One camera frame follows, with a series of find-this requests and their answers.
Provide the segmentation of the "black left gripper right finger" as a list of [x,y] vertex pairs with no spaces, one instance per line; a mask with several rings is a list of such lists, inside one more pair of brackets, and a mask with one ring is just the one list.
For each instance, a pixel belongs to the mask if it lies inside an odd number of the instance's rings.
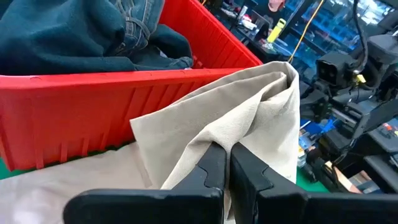
[[396,194],[308,192],[240,143],[231,150],[229,188],[240,224],[397,223]]

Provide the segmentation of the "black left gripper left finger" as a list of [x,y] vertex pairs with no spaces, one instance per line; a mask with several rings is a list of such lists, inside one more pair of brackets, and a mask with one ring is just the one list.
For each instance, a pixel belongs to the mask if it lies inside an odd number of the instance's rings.
[[170,190],[93,189],[70,199],[70,224],[212,224],[223,221],[226,151],[213,142]]

